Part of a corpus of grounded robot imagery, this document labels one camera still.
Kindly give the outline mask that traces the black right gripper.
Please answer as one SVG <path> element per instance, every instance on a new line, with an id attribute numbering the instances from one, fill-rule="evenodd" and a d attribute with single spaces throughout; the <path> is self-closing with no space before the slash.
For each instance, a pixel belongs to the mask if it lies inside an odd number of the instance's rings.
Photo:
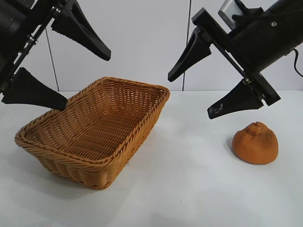
<path id="1" fill-rule="evenodd" d="M 175 81 L 187 69 L 211 55 L 210 45 L 228 60 L 242 75 L 242 80 L 228 94 L 207 109 L 214 119 L 244 110 L 257 110 L 264 103 L 272 105 L 279 94 L 261 75 L 262 70 L 288 52 L 274 36 L 278 31 L 268 22 L 244 22 L 226 33 L 215 19 L 202 8 L 192 18 L 196 26 L 177 63 L 168 73 L 169 82 Z"/>

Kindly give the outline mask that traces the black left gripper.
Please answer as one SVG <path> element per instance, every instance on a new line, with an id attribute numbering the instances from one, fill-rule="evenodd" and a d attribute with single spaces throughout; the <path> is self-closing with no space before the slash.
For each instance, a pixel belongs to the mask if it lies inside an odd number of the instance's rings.
<path id="1" fill-rule="evenodd" d="M 0 92 L 3 103 L 37 105 L 60 111 L 66 108 L 67 98 L 41 83 L 25 68 L 18 69 L 52 18 L 53 31 L 99 58 L 110 60 L 111 50 L 95 33 L 76 0 L 2 0 Z"/>

